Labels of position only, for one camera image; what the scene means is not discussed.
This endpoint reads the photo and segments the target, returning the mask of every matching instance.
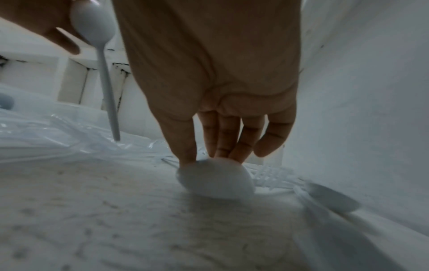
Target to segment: hand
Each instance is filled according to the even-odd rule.
[[[196,113],[212,157],[242,163],[252,150],[266,156],[284,143],[296,114],[299,0],[114,0],[114,7],[131,69],[181,165],[196,158]]]
[[[71,4],[72,0],[0,0],[0,17],[79,54],[78,45],[57,29],[82,39],[70,22]]]

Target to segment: skin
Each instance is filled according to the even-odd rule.
[[[78,37],[70,0],[0,0],[6,2],[15,6],[5,9],[6,19],[77,52],[54,30]],[[196,159],[195,114],[211,157],[242,163],[252,151],[263,157],[283,145],[296,116],[300,0],[113,4],[132,72],[181,166]]]

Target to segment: human hand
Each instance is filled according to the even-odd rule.
[[[71,4],[72,0],[0,0],[0,17],[79,54],[79,46],[57,29],[82,39],[70,22]]]
[[[181,165],[196,159],[196,113],[212,157],[242,163],[252,150],[266,156],[284,143],[296,115],[299,0],[114,0],[114,7],[136,81]]]

